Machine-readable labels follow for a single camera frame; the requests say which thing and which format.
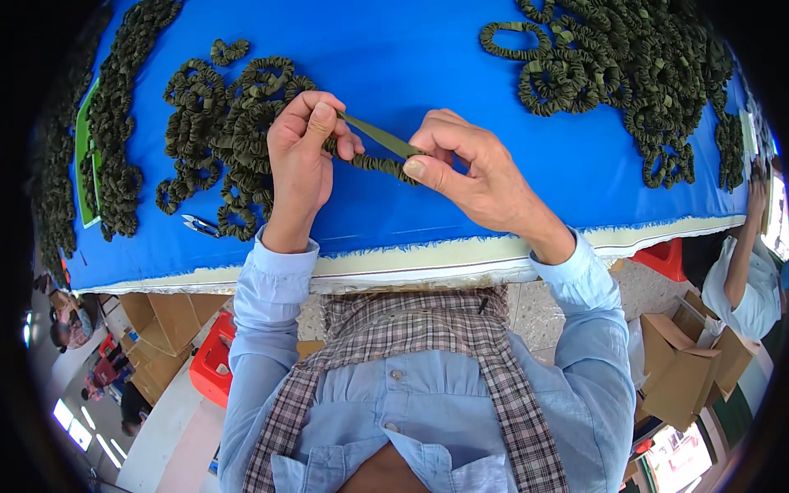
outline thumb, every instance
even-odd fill
[[[307,131],[301,138],[307,148],[320,149],[323,142],[335,131],[337,125],[337,111],[324,103],[318,102],[312,114],[309,115]]]
[[[403,173],[422,185],[436,190],[455,201],[466,195],[474,180],[453,170],[440,159],[428,155],[416,155],[402,167]]]

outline green tray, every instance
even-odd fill
[[[88,202],[85,199],[85,183],[82,179],[82,173],[80,173],[80,161],[85,156],[85,153],[88,152],[88,149],[95,148],[88,127],[88,107],[91,105],[91,98],[98,86],[99,79],[97,78],[91,86],[91,90],[88,91],[88,95],[85,96],[84,103],[80,106],[80,111],[77,113],[77,127],[74,129],[74,175],[77,178],[77,202],[80,206],[80,217],[84,228],[93,226],[101,221],[101,217],[94,216],[88,208]],[[99,174],[96,172],[99,166],[101,166],[101,153],[96,150],[93,152],[93,185],[95,188],[96,210],[101,208],[101,203],[99,202]]]

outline plaid apron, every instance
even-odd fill
[[[426,349],[475,357],[519,491],[569,491],[551,431],[507,340],[507,288],[321,299],[326,346],[296,363],[268,412],[244,491],[274,491],[271,456],[290,457],[321,372]]]

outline chair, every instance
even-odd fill
[[[106,358],[115,349],[115,346],[116,344],[113,342],[112,333],[110,332],[99,345],[99,354]]]
[[[649,248],[638,250],[631,260],[643,263],[653,271],[664,275],[674,282],[685,282],[682,270],[682,238],[658,243]]]
[[[225,409],[227,409],[227,395],[230,392],[233,375],[230,373],[228,362],[230,350],[219,335],[232,340],[235,334],[233,315],[229,312],[220,312],[203,345],[197,350],[192,364],[189,365],[192,385],[203,396]],[[224,365],[227,370],[224,374],[219,371],[220,365]]]

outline scissors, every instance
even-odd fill
[[[386,132],[373,125],[370,125],[366,121],[362,121],[358,118],[354,118],[347,113],[343,113],[340,110],[337,110],[337,116],[341,120],[347,121],[349,124],[359,129],[362,133],[373,139],[375,142],[381,144],[382,146],[394,152],[396,155],[400,156],[403,159],[408,159],[411,156],[417,154],[420,155],[424,154],[424,151],[417,149],[413,145],[403,140],[400,140],[399,138],[393,136],[389,132]]]
[[[207,234],[213,238],[221,238],[222,235],[219,234],[219,230],[216,226],[209,222],[205,222],[203,219],[196,218],[191,214],[181,214],[181,217],[186,219],[184,221],[184,226],[191,230],[195,230],[198,233]]]

